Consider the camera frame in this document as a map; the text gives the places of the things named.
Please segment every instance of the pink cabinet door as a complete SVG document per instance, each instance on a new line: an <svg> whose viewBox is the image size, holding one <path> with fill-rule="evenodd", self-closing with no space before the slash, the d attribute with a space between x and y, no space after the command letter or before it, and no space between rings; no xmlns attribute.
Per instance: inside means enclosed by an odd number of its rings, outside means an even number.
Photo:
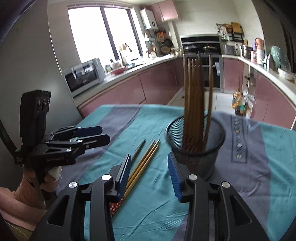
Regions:
<svg viewBox="0 0 296 241"><path fill-rule="evenodd" d="M163 21L177 19L179 17L172 0L159 2L158 5L163 16Z"/></svg>
<svg viewBox="0 0 296 241"><path fill-rule="evenodd" d="M147 104L167 104L180 89L172 61L139 75Z"/></svg>
<svg viewBox="0 0 296 241"><path fill-rule="evenodd" d="M295 109L290 102L272 85L264 122L290 129L295 115Z"/></svg>
<svg viewBox="0 0 296 241"><path fill-rule="evenodd" d="M177 59L173 60L173 64L174 64L177 85L181 88L184 85L183 59L177 58Z"/></svg>
<svg viewBox="0 0 296 241"><path fill-rule="evenodd" d="M253 105L251 119L263 121L267 109L271 83L261 73L256 75L255 101Z"/></svg>
<svg viewBox="0 0 296 241"><path fill-rule="evenodd" d="M81 112L87 116L103 104L140 104L144 100L140 78L136 76L98 98L94 98L88 105L81 108Z"/></svg>
<svg viewBox="0 0 296 241"><path fill-rule="evenodd" d="M224 65L224 89L242 89L243 62L237 59L223 59Z"/></svg>
<svg viewBox="0 0 296 241"><path fill-rule="evenodd" d="M151 6L146 7L146 8L153 12L155 21L157 23L163 22L163 16L161 14L158 3L155 3L155 4L151 5Z"/></svg>

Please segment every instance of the screw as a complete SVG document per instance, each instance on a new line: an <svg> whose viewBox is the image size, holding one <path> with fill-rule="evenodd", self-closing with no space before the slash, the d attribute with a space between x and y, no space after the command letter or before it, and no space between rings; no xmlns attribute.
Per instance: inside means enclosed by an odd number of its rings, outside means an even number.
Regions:
<svg viewBox="0 0 296 241"><path fill-rule="evenodd" d="M190 174L190 175L188 176L188 178L189 178L190 180L196 180L196 179L197 179L197 175Z"/></svg>
<svg viewBox="0 0 296 241"><path fill-rule="evenodd" d="M75 188L75 187L77 187L77 182L71 182L71 183L69 184L69 187L70 187L70 188Z"/></svg>
<svg viewBox="0 0 296 241"><path fill-rule="evenodd" d="M108 181L110 179L111 179L111 175L109 175L109 174L105 174L102 176L102 180L104 180L104 181Z"/></svg>
<svg viewBox="0 0 296 241"><path fill-rule="evenodd" d="M230 184L228 182L222 182L222 187L229 188Z"/></svg>

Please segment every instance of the countertop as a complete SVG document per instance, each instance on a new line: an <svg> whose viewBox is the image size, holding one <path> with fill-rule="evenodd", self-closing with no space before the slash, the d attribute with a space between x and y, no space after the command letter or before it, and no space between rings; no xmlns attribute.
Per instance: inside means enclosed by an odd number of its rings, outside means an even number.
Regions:
<svg viewBox="0 0 296 241"><path fill-rule="evenodd" d="M95 96L96 94L102 92L103 90L111 87L112 85L126 79L129 78L143 70L149 69L153 66L156 66L158 64L173 60L173 59L177 59L179 56L173 56L173 55L165 55L163 57L156 57L154 60L149 60L147 59L145 61L144 64L134 67L130 70L125 71L122 74L119 75L111 75L111 76L107 76L104 79L104 82L101 84L97 84L91 88L89 88L88 90L82 92L81 94L77 95L74 97L74 103L75 105L78 107L79 105L81 105L82 103L84 103L85 101L87 101L88 99L92 98L93 96Z"/></svg>
<svg viewBox="0 0 296 241"><path fill-rule="evenodd" d="M286 95L286 97L291 101L291 103L296 108L296 87L292 82L280 77L278 73L272 70L267 71L261 65L252 63L250 59L246 59L240 56L226 55L226 54L223 54L222 57L239 59L240 61L256 69L258 72L263 74L266 78L268 78L275 86L277 86L278 89L280 89Z"/></svg>

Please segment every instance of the window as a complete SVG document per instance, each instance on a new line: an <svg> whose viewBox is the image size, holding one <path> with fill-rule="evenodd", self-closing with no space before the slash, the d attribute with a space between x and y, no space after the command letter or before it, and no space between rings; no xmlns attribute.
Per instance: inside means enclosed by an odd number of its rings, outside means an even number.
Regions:
<svg viewBox="0 0 296 241"><path fill-rule="evenodd" d="M82 7L68 10L77 52L82 63L99 58L102 66L119 60L119 46L127 43L130 60L142 56L131 11L114 7Z"/></svg>

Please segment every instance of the mesh container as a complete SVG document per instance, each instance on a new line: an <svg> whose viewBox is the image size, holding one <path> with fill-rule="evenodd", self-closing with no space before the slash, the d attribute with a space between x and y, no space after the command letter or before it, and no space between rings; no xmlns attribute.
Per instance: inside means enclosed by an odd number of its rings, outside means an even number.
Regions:
<svg viewBox="0 0 296 241"><path fill-rule="evenodd" d="M204 120L205 130L207 116ZM205 151L190 152L182 149L183 126L183 116L172 121L165 130L166 140L178 163L186 165L191 173L207 180L213 173L218 151L225 140L225 131L217 120L211 118Z"/></svg>

